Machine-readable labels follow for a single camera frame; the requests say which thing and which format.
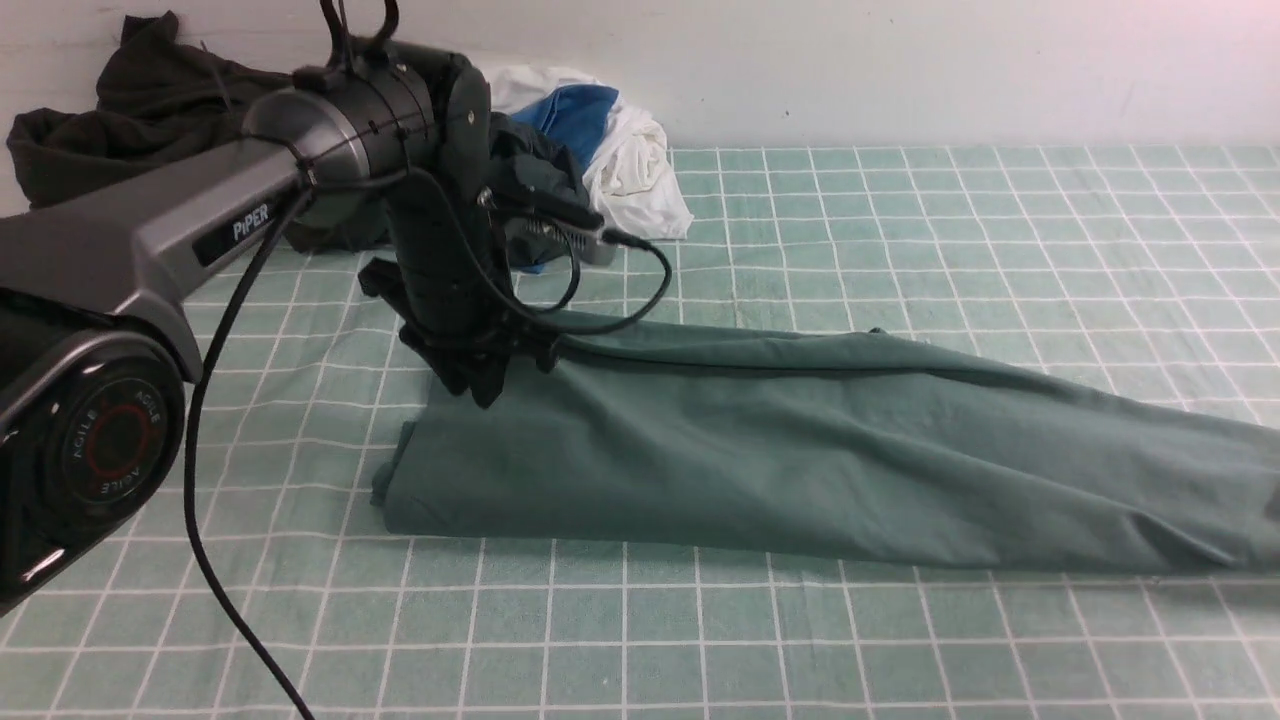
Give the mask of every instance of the white wall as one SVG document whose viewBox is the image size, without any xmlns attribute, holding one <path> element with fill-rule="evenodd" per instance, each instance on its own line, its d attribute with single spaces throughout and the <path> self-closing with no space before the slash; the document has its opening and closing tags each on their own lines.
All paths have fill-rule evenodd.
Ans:
<svg viewBox="0 0 1280 720">
<path fill-rule="evenodd" d="M 86 109 L 123 13 L 275 69 L 315 0 L 3 0 L 0 113 Z M 371 32 L 380 0 L 349 0 Z M 721 145 L 1280 137 L 1280 0 L 401 0 L 399 38 L 575 65 Z"/>
</svg>

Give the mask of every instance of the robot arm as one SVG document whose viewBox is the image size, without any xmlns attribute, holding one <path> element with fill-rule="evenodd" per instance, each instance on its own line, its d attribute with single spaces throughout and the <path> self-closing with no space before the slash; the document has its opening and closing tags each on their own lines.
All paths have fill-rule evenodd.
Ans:
<svg viewBox="0 0 1280 720">
<path fill-rule="evenodd" d="M 513 297 L 495 210 L 541 215 L 536 196 L 486 187 L 484 77 L 462 55 L 389 45 L 393 0 L 371 40 L 352 41 L 332 0 L 321 8 L 329 64 L 260 99 L 242 140 L 0 220 L 0 615 L 168 475 L 183 383 L 212 370 L 182 304 L 300 211 L 384 197 L 398 265 L 375 261 L 361 282 L 452 392 L 488 406 L 512 354 L 550 370 L 557 334 L 494 295 Z M 598 215 L 577 213 L 603 237 Z"/>
</svg>

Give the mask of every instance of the red ring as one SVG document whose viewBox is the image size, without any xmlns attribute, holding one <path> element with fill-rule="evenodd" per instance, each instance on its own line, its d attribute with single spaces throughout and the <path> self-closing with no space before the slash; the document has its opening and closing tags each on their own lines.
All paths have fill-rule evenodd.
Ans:
<svg viewBox="0 0 1280 720">
<path fill-rule="evenodd" d="M 99 430 L 102 429 L 104 423 L 106 423 L 108 420 L 122 413 L 131 413 L 136 415 L 142 428 L 146 428 L 147 425 L 151 424 L 147 421 L 147 414 L 133 405 L 116 405 L 115 407 L 104 413 L 102 416 L 99 418 L 96 423 L 93 423 L 93 427 L 90 428 L 88 430 L 88 439 L 84 442 L 84 456 L 88 459 L 88 466 L 91 470 L 93 470 L 93 474 L 106 480 L 118 480 L 124 475 L 128 475 L 129 471 L 133 470 L 133 468 L 142 460 L 142 455 L 146 454 L 147 451 L 146 433 L 142 433 L 142 442 L 138 443 L 137 451 L 133 454 L 133 457 L 131 457 L 129 461 L 125 462 L 120 469 L 105 471 L 97 466 L 97 460 L 93 454 L 93 445 L 97 442 L 97 433 Z"/>
</svg>

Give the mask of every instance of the folded fabric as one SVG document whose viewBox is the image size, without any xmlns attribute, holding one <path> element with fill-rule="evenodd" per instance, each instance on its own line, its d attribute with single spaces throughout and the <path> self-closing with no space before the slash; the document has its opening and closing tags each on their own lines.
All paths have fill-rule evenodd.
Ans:
<svg viewBox="0 0 1280 720">
<path fill-rule="evenodd" d="M 511 119 L 532 126 L 563 143 L 585 168 L 604 140 L 609 110 L 617 99 L 618 91 L 612 87 L 568 85 L 513 113 Z"/>
<path fill-rule="evenodd" d="M 517 113 L 572 86 L 603 85 L 572 68 L 506 65 L 484 69 L 493 109 Z M 586 163 L 591 208 L 605 222 L 648 240 L 682 240 L 694 217 L 667 159 L 667 133 L 653 115 L 618 94 L 604 136 Z"/>
<path fill-rule="evenodd" d="M 70 114 L 41 108 L 14 118 L 6 145 L 32 208 L 63 202 L 236 140 L 250 104 L 289 85 L 287 74 L 179 45 L 177 36 L 173 13 L 125 17 L 120 46 L 97 78 L 95 110 Z"/>
<path fill-rule="evenodd" d="M 603 322 L 604 318 L 579 320 Z M 872 333 L 641 323 L 435 386 L 374 480 L 401 534 L 937 568 L 1280 568 L 1280 433 Z"/>
</svg>

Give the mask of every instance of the white cloth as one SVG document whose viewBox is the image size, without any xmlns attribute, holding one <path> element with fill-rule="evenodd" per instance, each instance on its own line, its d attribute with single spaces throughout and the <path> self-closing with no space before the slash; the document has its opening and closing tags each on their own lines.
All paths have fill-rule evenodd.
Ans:
<svg viewBox="0 0 1280 720">
<path fill-rule="evenodd" d="M 492 108 L 515 113 L 566 85 L 604 85 L 572 68 L 503 65 L 481 68 Z M 582 176 L 591 209 L 611 227 L 646 240 L 684 240 L 692 213 L 667 160 L 667 133 L 653 115 L 618 94 L 604 140 Z"/>
</svg>

